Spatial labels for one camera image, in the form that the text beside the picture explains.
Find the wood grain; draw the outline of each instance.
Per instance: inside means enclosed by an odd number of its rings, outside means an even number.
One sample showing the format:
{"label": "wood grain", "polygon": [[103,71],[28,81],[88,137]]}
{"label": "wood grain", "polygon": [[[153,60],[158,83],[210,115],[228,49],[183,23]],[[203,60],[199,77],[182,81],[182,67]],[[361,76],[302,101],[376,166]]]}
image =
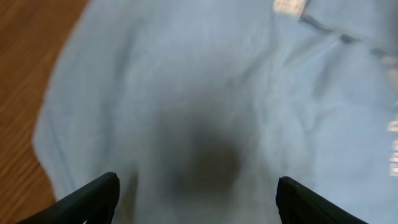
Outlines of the wood grain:
{"label": "wood grain", "polygon": [[31,139],[57,55],[87,0],[0,0],[0,223],[54,203]]}

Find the wooden surface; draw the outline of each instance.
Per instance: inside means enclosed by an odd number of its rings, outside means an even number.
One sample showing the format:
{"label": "wooden surface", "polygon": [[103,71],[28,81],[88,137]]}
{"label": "wooden surface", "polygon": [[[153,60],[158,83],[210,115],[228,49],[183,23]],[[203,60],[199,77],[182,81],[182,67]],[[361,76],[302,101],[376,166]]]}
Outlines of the wooden surface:
{"label": "wooden surface", "polygon": [[32,130],[54,61],[86,0],[0,0],[0,223],[54,198]]}

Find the black plastic piece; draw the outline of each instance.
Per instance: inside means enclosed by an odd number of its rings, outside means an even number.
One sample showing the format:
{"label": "black plastic piece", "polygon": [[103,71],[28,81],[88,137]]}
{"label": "black plastic piece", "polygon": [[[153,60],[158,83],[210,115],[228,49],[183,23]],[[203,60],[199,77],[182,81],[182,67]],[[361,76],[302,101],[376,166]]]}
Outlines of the black plastic piece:
{"label": "black plastic piece", "polygon": [[279,179],[276,204],[282,224],[366,224],[290,177]]}
{"label": "black plastic piece", "polygon": [[117,175],[107,172],[51,207],[19,223],[82,224],[87,221],[87,224],[110,224],[119,194],[120,183]]}

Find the crumpled cloth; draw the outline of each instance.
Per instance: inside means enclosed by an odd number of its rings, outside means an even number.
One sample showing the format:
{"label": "crumpled cloth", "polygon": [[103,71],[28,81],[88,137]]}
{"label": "crumpled cloth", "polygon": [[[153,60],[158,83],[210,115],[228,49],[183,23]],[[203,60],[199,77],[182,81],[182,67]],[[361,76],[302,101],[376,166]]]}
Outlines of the crumpled cloth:
{"label": "crumpled cloth", "polygon": [[271,0],[93,0],[34,135],[56,197],[113,171],[114,223],[280,223],[288,175],[397,223],[381,60],[398,52],[396,2],[314,0],[299,17]]}

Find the white fabric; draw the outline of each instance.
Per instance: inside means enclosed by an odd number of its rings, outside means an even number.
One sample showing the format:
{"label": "white fabric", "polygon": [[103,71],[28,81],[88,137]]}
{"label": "white fabric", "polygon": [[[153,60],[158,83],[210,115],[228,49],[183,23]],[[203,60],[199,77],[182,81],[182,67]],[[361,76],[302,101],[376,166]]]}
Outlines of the white fabric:
{"label": "white fabric", "polygon": [[34,136],[57,198],[114,171],[115,223],[280,223],[288,175],[366,222],[396,223],[398,97],[373,46],[272,4],[91,2]]}

